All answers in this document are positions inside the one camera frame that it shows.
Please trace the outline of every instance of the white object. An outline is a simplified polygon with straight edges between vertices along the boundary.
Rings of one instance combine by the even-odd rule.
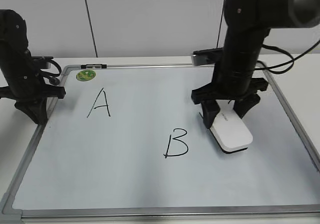
[[[233,110],[234,102],[218,101],[221,111],[210,128],[220,147],[227,153],[248,148],[253,137],[242,119]]]

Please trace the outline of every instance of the white wall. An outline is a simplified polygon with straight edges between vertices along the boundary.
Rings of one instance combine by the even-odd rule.
[[[100,57],[189,55],[216,47],[223,0],[87,1]],[[96,55],[85,0],[0,0],[0,8],[26,20],[33,55]],[[220,46],[226,29],[223,22]],[[278,29],[265,43],[301,53],[319,37],[319,27]]]
[[[0,0],[25,19],[32,55],[94,57],[84,0]]]

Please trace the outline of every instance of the metal bracket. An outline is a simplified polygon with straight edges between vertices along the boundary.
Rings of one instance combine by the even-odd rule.
[[[69,75],[71,71],[74,70],[81,70],[81,69],[87,69],[87,68],[94,68],[94,69],[106,69],[106,64],[83,64],[83,65],[68,65],[64,67],[61,76]]]
[[[5,193],[0,202],[0,224],[21,224],[22,210],[12,208],[15,198]]]
[[[192,54],[192,63],[194,66],[214,64],[221,61],[223,48],[212,48],[194,51]]]
[[[39,69],[50,69],[51,63],[48,60],[53,59],[52,56],[32,56],[32,59],[36,61],[36,65]]]

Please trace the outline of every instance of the whiteboard surface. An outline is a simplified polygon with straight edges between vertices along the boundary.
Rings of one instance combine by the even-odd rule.
[[[244,118],[248,150],[226,155],[202,124],[192,89],[212,68],[98,70],[88,82],[70,73],[16,194],[23,210],[320,203],[320,175],[269,88]],[[94,109],[104,88],[107,109]],[[104,105],[100,96],[95,106]],[[169,136],[189,148],[165,158]],[[186,147],[171,141],[169,154]]]

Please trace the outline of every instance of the black cable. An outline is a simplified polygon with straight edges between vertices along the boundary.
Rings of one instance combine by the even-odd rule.
[[[279,53],[282,53],[282,54],[288,56],[288,57],[291,59],[291,60],[289,61],[289,63],[291,62],[292,64],[291,64],[288,68],[286,68],[285,70],[282,70],[282,71],[273,71],[272,69],[281,67],[281,66],[283,66],[283,65],[280,64],[280,65],[275,65],[275,66],[267,67],[267,65],[266,65],[264,62],[258,60],[257,63],[262,64],[262,65],[263,65],[263,68],[256,68],[255,70],[267,70],[267,71],[269,71],[270,73],[273,73],[273,74],[283,74],[283,73],[286,73],[286,72],[288,72],[290,69],[293,68],[294,63],[295,63],[295,60],[294,60],[294,57],[293,57],[288,51],[283,50],[283,49],[281,49],[281,48],[279,48],[279,47],[276,47],[276,46],[269,46],[269,45],[265,45],[265,44],[263,44],[262,47],[265,48],[265,49],[273,50],[273,51],[276,51],[276,52],[279,52]]]
[[[260,63],[263,65],[263,68],[256,68],[255,70],[267,70],[269,71],[270,73],[273,73],[273,74],[283,74],[283,73],[286,73],[288,72],[290,69],[292,69],[294,63],[296,60],[302,58],[303,56],[305,56],[306,54],[308,54],[310,51],[312,51],[315,47],[317,47],[318,45],[320,44],[320,40],[318,40],[313,46],[311,46],[309,49],[307,49],[305,52],[303,52],[302,54],[298,55],[296,58],[293,58],[293,56],[283,50],[283,49],[280,49],[279,47],[276,47],[276,46],[268,46],[268,45],[263,45],[262,47],[263,48],[266,48],[266,49],[269,49],[269,50],[274,50],[274,51],[277,51],[277,52],[280,52],[280,53],[283,53],[287,56],[289,56],[291,58],[290,61],[287,61],[285,63],[281,63],[281,64],[278,64],[278,65],[274,65],[274,66],[271,66],[271,67],[267,67],[266,64],[264,62],[262,62],[261,60],[258,60],[257,63]],[[283,67],[287,64],[291,64],[287,69],[285,70],[282,70],[282,71],[273,71],[272,69],[274,68],[279,68],[279,67]]]
[[[90,18],[90,12],[89,12],[89,7],[88,7],[88,1],[87,0],[84,0],[85,1],[85,8],[87,9],[86,10],[86,14],[88,16],[88,20],[89,20],[89,26],[90,26],[90,31],[91,31],[91,36],[92,36],[92,40],[93,40],[93,47],[94,47],[94,52],[95,52],[95,57],[98,58],[98,51],[96,49],[96,41],[95,41],[95,35],[94,35],[94,30],[92,28],[92,23],[91,23],[91,18]]]
[[[219,39],[220,39],[220,32],[221,32],[221,25],[222,25],[222,21],[223,21],[223,17],[224,17],[224,9],[225,9],[225,1],[222,3],[222,11],[221,11],[221,17],[220,17],[220,25],[219,25],[219,33],[218,33],[218,39],[216,41],[216,47],[218,48],[219,46]]]
[[[52,60],[52,59],[45,59],[45,58],[36,59],[35,62],[40,61],[40,60],[44,60],[44,61],[46,61],[46,62],[48,62],[48,63],[51,63],[51,64],[52,64],[54,67],[56,67],[57,70],[58,70],[58,73],[50,73],[50,72],[46,72],[46,71],[42,71],[42,70],[41,70],[40,72],[41,72],[41,74],[42,74],[44,77],[46,77],[46,76],[59,77],[59,76],[60,76],[60,74],[61,74],[61,72],[62,72],[62,69],[61,69],[60,65],[59,65],[57,62],[55,62],[55,61]]]

